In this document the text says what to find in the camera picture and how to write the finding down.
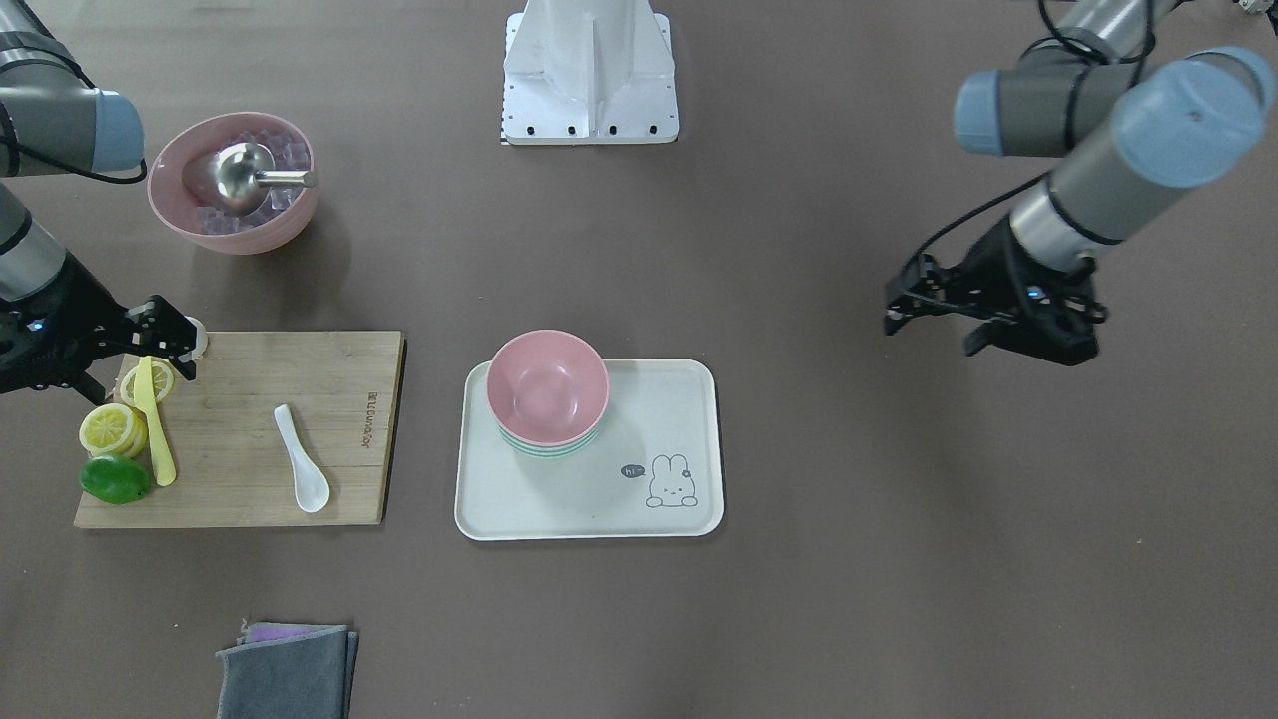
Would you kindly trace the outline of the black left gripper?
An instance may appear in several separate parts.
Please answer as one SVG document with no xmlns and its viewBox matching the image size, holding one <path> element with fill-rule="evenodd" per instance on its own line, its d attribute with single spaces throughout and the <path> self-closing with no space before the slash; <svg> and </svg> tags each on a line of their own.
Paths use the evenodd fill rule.
<svg viewBox="0 0 1278 719">
<path fill-rule="evenodd" d="M 935 255 L 915 252 L 886 284 L 883 333 L 895 336 L 921 315 L 966 315 L 987 322 L 962 340 L 964 355 L 985 347 L 1062 365 L 1079 365 L 1099 354 L 1097 324 L 1108 309 L 1095 298 L 1095 259 L 1072 272 L 1058 272 L 1033 259 L 1013 235 L 1010 217 L 999 218 L 964 261 L 941 266 Z"/>
</svg>

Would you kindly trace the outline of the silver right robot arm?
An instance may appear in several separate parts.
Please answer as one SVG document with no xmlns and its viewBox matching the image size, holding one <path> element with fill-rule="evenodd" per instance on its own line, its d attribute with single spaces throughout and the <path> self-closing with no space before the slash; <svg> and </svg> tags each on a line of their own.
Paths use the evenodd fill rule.
<svg viewBox="0 0 1278 719">
<path fill-rule="evenodd" d="M 135 184 L 147 178 L 132 100 L 95 86 L 24 1 L 1 8 L 3 178 L 68 174 Z M 1 388 L 72 388 L 105 404 L 89 367 L 155 356 L 196 378 L 198 327 L 164 298 L 123 307 L 32 211 L 1 192 Z"/>
</svg>

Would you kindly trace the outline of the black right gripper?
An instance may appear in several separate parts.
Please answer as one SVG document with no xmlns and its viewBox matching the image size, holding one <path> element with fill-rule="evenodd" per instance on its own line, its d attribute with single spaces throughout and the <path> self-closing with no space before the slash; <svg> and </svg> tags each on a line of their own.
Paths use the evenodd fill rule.
<svg viewBox="0 0 1278 719">
<path fill-rule="evenodd" d="M 198 324 L 158 295 L 125 312 L 75 255 L 27 299 L 3 301 L 1 392 L 72 388 L 92 405 L 106 401 L 88 368 L 121 352 L 160 358 L 196 381 Z"/>
</svg>

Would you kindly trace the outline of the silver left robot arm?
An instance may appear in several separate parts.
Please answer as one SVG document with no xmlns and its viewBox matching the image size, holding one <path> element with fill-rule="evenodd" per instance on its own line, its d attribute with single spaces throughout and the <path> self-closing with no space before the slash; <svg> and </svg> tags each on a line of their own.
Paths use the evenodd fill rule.
<svg viewBox="0 0 1278 719">
<path fill-rule="evenodd" d="M 1054 158 L 1010 192 L 1016 206 L 964 259 L 927 246 L 886 284 L 883 332 L 921 315 L 967 315 L 964 354 L 985 347 L 1062 365 L 1098 356 L 1108 310 L 1091 278 L 1102 255 L 1187 193 L 1218 181 L 1261 140 L 1275 74 L 1254 51 L 1212 47 L 1146 63 L 1173 1 L 1081 1 L 1010 70 L 964 82 L 953 132 L 964 149 Z"/>
</svg>

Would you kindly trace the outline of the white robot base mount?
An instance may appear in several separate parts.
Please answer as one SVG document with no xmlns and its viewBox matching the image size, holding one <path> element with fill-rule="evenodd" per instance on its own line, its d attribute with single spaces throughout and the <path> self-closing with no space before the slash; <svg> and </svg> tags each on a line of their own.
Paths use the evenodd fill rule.
<svg viewBox="0 0 1278 719">
<path fill-rule="evenodd" d="M 648 1 L 529 1 L 505 22 L 507 146 L 648 146 L 680 135 L 670 19 Z"/>
</svg>

